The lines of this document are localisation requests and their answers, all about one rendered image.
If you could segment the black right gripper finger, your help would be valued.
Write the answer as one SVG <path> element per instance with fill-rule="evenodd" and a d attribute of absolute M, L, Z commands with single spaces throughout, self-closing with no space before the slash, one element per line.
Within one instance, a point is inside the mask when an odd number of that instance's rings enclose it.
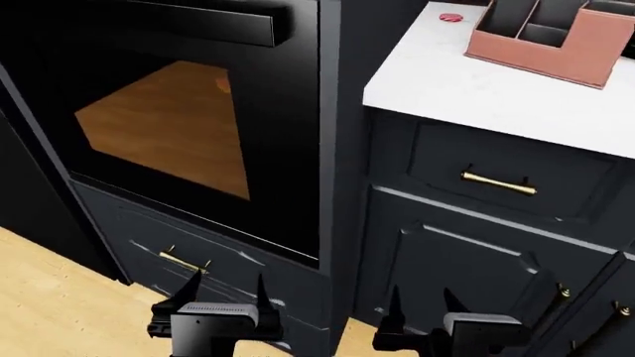
<path fill-rule="evenodd" d="M 399 287 L 395 285 L 391 294 L 388 314 L 382 317 L 378 332 L 382 334 L 403 334 L 405 314 L 401 307 Z"/>
<path fill-rule="evenodd" d="M 444 302 L 448 312 L 470 313 L 470 310 L 460 302 L 449 288 L 444 288 Z"/>

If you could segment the dark panelled cabinet door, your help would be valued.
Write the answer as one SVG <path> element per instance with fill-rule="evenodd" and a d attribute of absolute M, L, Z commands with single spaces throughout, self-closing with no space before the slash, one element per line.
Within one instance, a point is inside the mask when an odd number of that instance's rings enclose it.
<path fill-rule="evenodd" d="M 619 255 L 618 262 L 552 340 L 550 357 L 635 357 L 635 255 Z M 615 314 L 616 300 L 630 316 Z"/>
<path fill-rule="evenodd" d="M 619 197 L 615 215 L 566 236 L 373 186 L 353 316 L 377 325 L 397 285 L 406 326 L 428 332 L 443 323 L 449 288 L 472 312 L 508 314 L 534 330 L 528 346 L 496 357 L 550 357 L 552 340 L 633 239 L 635 191 L 625 186 Z"/>

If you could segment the dark tall oven cabinet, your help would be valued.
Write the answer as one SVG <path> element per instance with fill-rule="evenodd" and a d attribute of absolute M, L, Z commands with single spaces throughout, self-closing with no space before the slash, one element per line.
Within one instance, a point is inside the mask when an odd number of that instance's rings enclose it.
<path fill-rule="evenodd" d="M 362 150 L 360 142 L 362 136 L 361 91 L 368 77 L 364 64 L 363 47 L 367 41 L 364 26 L 367 25 L 367 17 L 373 11 L 367 3 L 355 0 L 317 1 L 319 3 L 319 166 L 317 184 L 319 249 L 316 267 L 301 264 L 219 231 L 194 225 L 178 216 L 170 215 L 165 210 L 144 204 L 132 196 L 118 195 L 115 192 L 74 180 L 42 144 L 35 131 L 29 127 L 22 115 L 20 106 L 13 100 L 10 88 L 5 84 L 1 71 L 0 82 L 7 90 L 7 98 L 10 103 L 9 115 L 17 119 L 19 127 L 30 130 L 34 134 L 38 144 L 52 164 L 53 171 L 61 178 L 55 187 L 62 191 L 65 201 L 70 205 L 81 224 L 88 228 L 103 246 L 116 269 L 122 273 L 124 282 L 135 283 L 117 261 L 102 234 L 97 230 L 91 216 L 81 204 L 72 186 L 76 182 L 115 195 L 125 201 L 162 213 L 199 229 L 261 249 L 325 276 L 328 281 L 327 301 L 330 322 L 332 323 L 331 331 L 337 349 L 346 322 L 351 315 L 358 267 L 360 198 L 362 195 L 359 173 L 360 152 Z"/>

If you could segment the black glass oven door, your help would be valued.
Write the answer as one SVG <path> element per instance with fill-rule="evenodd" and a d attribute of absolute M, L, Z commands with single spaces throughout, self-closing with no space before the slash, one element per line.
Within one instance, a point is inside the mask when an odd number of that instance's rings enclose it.
<path fill-rule="evenodd" d="M 0 0 L 0 71 L 71 178 L 318 265 L 318 0 L 276 47 L 138 29 L 103 0 Z"/>

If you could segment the dark drawer with raised panel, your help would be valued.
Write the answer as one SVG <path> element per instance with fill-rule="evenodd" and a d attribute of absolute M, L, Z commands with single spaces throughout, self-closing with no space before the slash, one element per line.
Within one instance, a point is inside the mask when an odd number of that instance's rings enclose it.
<path fill-rule="evenodd" d="M 199 229 L 82 183 L 73 189 L 130 279 L 174 294 L 194 271 L 159 257 L 174 255 L 192 264 L 211 261 L 198 298 L 209 302 L 254 302 L 258 276 L 285 328 L 279 347 L 298 357 L 332 357 L 325 276 L 261 249 Z"/>
<path fill-rule="evenodd" d="M 380 109 L 369 116 L 369 173 L 393 189 L 553 231 L 576 231 L 620 210 L 625 160 Z M 468 166 L 538 192 L 462 180 Z"/>

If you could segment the dark base cabinet white top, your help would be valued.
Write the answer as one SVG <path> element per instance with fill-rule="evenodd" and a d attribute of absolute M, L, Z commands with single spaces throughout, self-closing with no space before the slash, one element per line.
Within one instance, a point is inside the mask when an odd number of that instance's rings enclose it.
<path fill-rule="evenodd" d="M 485 9 L 430 2 L 372 76 L 354 316 L 401 292 L 534 330 L 493 357 L 635 357 L 635 59 L 595 89 L 464 55 Z"/>

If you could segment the pink compartment organizer box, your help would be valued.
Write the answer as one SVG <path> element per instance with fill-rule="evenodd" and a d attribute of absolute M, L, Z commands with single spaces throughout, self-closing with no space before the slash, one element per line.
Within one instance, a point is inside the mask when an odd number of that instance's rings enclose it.
<path fill-rule="evenodd" d="M 635 34 L 635 0 L 490 0 L 465 56 L 604 88 Z"/>

